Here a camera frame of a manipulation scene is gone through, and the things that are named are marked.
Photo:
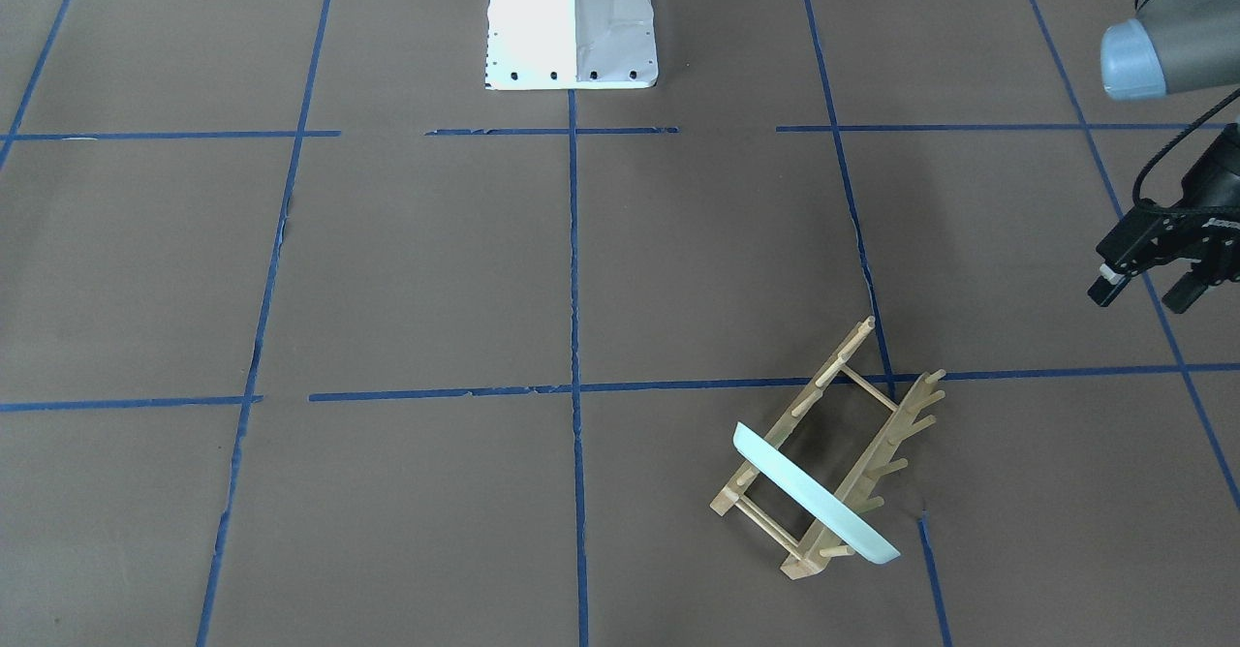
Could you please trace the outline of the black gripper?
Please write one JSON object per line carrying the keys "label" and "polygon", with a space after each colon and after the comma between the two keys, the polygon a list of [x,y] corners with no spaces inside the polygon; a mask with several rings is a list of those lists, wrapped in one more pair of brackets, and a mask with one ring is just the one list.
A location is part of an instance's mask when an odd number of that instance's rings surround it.
{"label": "black gripper", "polygon": [[1172,314],[1187,314],[1215,285],[1236,283],[1238,162],[1238,126],[1228,123],[1184,174],[1180,200],[1136,200],[1099,242],[1102,265],[1087,297],[1109,307],[1140,273],[1177,260],[1192,266],[1162,295]]}

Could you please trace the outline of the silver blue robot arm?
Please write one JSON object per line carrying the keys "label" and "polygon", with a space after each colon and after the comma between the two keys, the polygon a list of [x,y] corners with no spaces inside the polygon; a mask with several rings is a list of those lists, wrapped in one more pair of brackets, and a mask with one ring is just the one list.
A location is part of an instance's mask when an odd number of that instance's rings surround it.
{"label": "silver blue robot arm", "polygon": [[[1238,100],[1239,0],[1133,0],[1133,17],[1110,26],[1100,42],[1100,74],[1111,99],[1152,100],[1228,87],[1220,104],[1176,135],[1174,143],[1183,143]],[[1172,205],[1143,192],[1163,157],[1166,149],[1135,176],[1131,209],[1097,244],[1102,263],[1087,294],[1101,307],[1114,302],[1135,276],[1173,262],[1190,264],[1162,297],[1173,314],[1190,310],[1213,288],[1238,281],[1236,123],[1223,126],[1182,176],[1180,197]]]}

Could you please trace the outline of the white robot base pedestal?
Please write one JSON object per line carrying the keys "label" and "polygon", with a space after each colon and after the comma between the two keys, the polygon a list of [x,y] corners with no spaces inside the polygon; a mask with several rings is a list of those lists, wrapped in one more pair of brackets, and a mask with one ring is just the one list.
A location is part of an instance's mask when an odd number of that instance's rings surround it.
{"label": "white robot base pedestal", "polygon": [[653,0],[489,0],[490,90],[651,88],[660,76]]}

